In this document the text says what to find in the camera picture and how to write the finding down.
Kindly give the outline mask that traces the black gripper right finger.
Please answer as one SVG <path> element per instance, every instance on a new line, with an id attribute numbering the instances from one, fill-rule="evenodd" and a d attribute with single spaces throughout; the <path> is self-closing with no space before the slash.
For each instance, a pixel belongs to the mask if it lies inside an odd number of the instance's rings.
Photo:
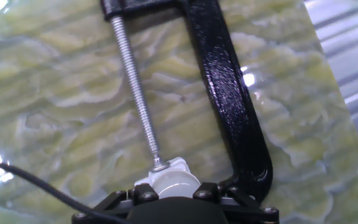
<path id="1" fill-rule="evenodd" d="M 238 187 L 220 189 L 218 184 L 205 182 L 194 192 L 193 199 L 217 205 L 228 223 L 279 224 L 277 208 L 264 208 Z"/>

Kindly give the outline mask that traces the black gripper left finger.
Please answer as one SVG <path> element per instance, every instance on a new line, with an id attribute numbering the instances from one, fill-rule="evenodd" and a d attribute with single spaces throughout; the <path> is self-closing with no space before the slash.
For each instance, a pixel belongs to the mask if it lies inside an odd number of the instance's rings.
<path id="1" fill-rule="evenodd" d="M 129 223 L 126 218 L 132 208 L 158 199 L 158 193 L 149 184 L 118 190 L 90 208 L 89 212 L 74 214 L 72 224 Z"/>

